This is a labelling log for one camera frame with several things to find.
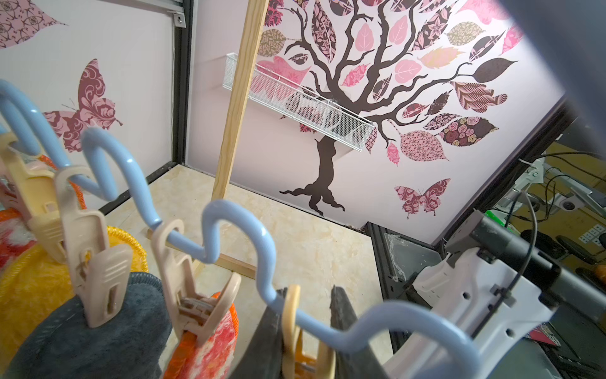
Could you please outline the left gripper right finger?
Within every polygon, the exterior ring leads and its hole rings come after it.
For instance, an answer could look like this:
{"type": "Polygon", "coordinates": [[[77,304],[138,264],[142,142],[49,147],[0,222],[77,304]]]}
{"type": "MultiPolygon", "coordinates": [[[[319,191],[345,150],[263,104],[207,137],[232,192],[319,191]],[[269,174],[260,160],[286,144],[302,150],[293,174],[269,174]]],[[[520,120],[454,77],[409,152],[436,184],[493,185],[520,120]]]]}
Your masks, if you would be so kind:
{"type": "MultiPolygon", "coordinates": [[[[358,321],[354,308],[344,288],[334,286],[331,289],[331,327],[350,334],[350,328],[358,321]]],[[[338,348],[336,356],[335,378],[388,378],[377,357],[369,347],[368,341],[359,342],[352,336],[345,339],[338,348]]]]}

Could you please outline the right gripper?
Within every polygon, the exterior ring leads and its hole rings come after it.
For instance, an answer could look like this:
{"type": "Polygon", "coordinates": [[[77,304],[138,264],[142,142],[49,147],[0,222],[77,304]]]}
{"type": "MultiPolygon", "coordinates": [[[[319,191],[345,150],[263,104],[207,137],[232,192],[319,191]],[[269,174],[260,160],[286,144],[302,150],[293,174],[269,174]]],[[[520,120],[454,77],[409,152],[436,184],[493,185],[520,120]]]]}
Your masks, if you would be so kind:
{"type": "Polygon", "coordinates": [[[497,290],[507,287],[517,273],[505,263],[486,262],[472,248],[454,265],[446,262],[421,272],[421,290],[434,298],[432,312],[448,319],[473,338],[481,356],[479,378],[488,377],[520,339],[550,320],[554,311],[540,300],[541,289],[521,278],[488,323],[489,307],[499,298],[497,290]]]}

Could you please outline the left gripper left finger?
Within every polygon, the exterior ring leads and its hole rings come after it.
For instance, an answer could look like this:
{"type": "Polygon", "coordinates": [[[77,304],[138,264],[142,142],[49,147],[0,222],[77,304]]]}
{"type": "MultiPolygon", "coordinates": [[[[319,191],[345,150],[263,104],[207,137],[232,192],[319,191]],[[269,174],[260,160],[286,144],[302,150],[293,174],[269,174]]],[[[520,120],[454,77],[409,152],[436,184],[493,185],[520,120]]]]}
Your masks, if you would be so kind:
{"type": "Polygon", "coordinates": [[[240,378],[282,378],[282,316],[269,306],[240,360],[240,378]]]}

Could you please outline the light blue clip hanger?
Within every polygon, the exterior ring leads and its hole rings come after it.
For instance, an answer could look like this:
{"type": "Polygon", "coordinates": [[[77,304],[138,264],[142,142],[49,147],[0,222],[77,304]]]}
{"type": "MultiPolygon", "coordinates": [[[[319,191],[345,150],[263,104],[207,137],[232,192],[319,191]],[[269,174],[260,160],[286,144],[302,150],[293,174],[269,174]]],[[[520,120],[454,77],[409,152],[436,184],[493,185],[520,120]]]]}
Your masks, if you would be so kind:
{"type": "MultiPolygon", "coordinates": [[[[1,82],[1,114],[8,123],[7,128],[16,134],[14,148],[17,151],[29,156],[46,152],[57,167],[73,166],[42,112],[25,93],[7,81],[1,82]]],[[[88,177],[77,175],[71,181],[98,198],[108,202],[115,200],[118,189],[106,160],[110,156],[122,172],[142,219],[149,227],[159,227],[161,218],[154,207],[146,178],[132,154],[99,127],[87,129],[81,143],[92,174],[88,177]]],[[[262,222],[245,208],[226,200],[219,204],[210,202],[201,216],[202,245],[178,232],[171,232],[168,241],[200,262],[214,264],[219,259],[219,224],[222,221],[237,226],[254,245],[258,263],[257,291],[267,306],[276,313],[282,313],[285,300],[272,286],[276,268],[275,242],[262,222]]],[[[421,333],[444,348],[451,359],[418,372],[418,378],[475,378],[481,368],[478,349],[467,334],[447,319],[404,301],[386,301],[372,307],[359,317],[347,335],[301,310],[296,313],[296,322],[307,333],[335,350],[342,347],[349,336],[369,343],[384,330],[421,333]]]]}

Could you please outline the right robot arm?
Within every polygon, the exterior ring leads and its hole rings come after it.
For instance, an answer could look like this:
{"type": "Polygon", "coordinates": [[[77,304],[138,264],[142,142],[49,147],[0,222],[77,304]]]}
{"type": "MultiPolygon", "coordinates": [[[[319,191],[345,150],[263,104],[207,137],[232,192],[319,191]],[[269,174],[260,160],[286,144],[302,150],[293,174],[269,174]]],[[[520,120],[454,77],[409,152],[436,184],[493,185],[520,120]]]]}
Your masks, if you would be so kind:
{"type": "Polygon", "coordinates": [[[603,292],[480,211],[445,243],[443,260],[408,280],[389,274],[379,243],[373,249],[383,298],[424,306],[460,328],[480,355],[477,378],[562,304],[594,322],[605,315],[603,292]]]}

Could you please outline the beige clothes peg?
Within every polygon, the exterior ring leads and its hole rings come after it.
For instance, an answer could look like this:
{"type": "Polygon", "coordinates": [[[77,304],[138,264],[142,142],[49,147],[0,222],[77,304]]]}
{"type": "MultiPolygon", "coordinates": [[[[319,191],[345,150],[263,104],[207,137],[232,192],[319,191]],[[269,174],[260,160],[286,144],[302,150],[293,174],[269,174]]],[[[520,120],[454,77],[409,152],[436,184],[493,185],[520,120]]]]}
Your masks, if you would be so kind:
{"type": "Polygon", "coordinates": [[[316,358],[303,352],[303,330],[296,322],[300,295],[298,285],[288,287],[281,317],[282,377],[333,379],[336,377],[336,353],[333,349],[320,342],[316,358]]]}
{"type": "Polygon", "coordinates": [[[186,332],[194,334],[197,346],[201,347],[212,337],[233,305],[241,286],[241,276],[233,273],[219,298],[198,293],[192,257],[167,244],[171,232],[183,231],[182,220],[163,222],[152,233],[151,250],[158,265],[165,303],[175,333],[179,337],[186,332]]]}
{"type": "Polygon", "coordinates": [[[91,174],[84,166],[64,167],[55,175],[55,190],[72,288],[84,305],[88,326],[98,328],[122,308],[133,250],[128,245],[110,244],[107,222],[100,211],[80,208],[69,181],[91,174]]]}
{"type": "Polygon", "coordinates": [[[19,211],[28,229],[56,262],[66,262],[55,192],[55,174],[42,156],[24,156],[11,147],[13,133],[1,136],[1,202],[19,211]]]}

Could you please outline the dark grey insole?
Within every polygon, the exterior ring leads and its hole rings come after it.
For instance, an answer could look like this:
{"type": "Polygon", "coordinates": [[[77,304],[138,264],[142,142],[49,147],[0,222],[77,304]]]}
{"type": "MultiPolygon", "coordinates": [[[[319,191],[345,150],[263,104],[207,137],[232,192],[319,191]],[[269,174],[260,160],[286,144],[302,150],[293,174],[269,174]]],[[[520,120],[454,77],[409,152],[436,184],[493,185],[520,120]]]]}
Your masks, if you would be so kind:
{"type": "Polygon", "coordinates": [[[41,322],[23,342],[4,378],[159,378],[172,324],[162,282],[131,273],[122,309],[91,328],[75,296],[41,322]]]}

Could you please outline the yellow insole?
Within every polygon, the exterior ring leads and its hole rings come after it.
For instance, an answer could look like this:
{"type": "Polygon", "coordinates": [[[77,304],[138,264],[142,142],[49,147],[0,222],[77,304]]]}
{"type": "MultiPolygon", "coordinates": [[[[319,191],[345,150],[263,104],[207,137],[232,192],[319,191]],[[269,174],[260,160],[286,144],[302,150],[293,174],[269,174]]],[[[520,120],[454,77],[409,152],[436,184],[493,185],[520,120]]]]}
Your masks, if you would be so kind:
{"type": "Polygon", "coordinates": [[[74,297],[69,269],[36,243],[1,271],[1,371],[52,312],[74,297]]]}

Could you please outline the wooden clothes rack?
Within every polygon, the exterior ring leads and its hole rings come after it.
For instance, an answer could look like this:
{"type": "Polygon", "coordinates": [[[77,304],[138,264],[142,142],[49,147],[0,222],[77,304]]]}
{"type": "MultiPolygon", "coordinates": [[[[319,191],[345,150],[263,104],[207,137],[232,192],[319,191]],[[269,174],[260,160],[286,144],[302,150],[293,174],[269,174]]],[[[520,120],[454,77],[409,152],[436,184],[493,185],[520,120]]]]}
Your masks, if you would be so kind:
{"type": "Polygon", "coordinates": [[[178,115],[183,124],[175,127],[175,161],[183,164],[192,156],[204,126],[222,133],[211,203],[224,202],[235,162],[238,139],[248,103],[249,87],[255,70],[257,49],[264,29],[266,1],[185,1],[191,24],[183,46],[188,49],[187,65],[180,74],[188,81],[187,93],[177,100],[183,110],[178,115]],[[207,47],[239,47],[230,99],[226,110],[211,107],[204,97],[219,84],[222,58],[212,58],[207,47]]]}

